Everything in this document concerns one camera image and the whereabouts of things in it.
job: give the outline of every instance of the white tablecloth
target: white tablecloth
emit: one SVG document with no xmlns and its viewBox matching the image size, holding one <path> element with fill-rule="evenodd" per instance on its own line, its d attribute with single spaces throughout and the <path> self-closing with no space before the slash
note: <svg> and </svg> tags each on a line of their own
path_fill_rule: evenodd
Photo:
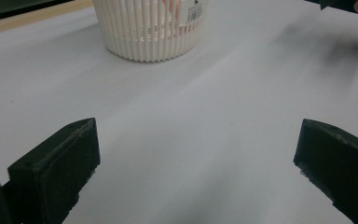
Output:
<svg viewBox="0 0 358 224">
<path fill-rule="evenodd" d="M 0 33 L 0 182 L 64 125 L 97 119 L 102 164 L 66 224 L 345 224 L 294 166 L 302 119 L 358 136 L 358 15 L 214 0 L 164 63 L 103 45 L 94 9 Z"/>
</svg>

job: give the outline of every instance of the table surface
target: table surface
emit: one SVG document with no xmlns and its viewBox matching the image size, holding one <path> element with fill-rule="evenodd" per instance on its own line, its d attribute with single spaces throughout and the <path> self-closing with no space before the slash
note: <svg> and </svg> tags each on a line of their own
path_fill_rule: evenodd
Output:
<svg viewBox="0 0 358 224">
<path fill-rule="evenodd" d="M 293 164 L 302 119 L 358 136 L 358 15 L 300 0 L 212 1 L 164 63 L 103 45 L 92 7 L 0 33 L 0 182 L 73 121 L 102 164 L 66 224 L 351 223 Z"/>
</svg>

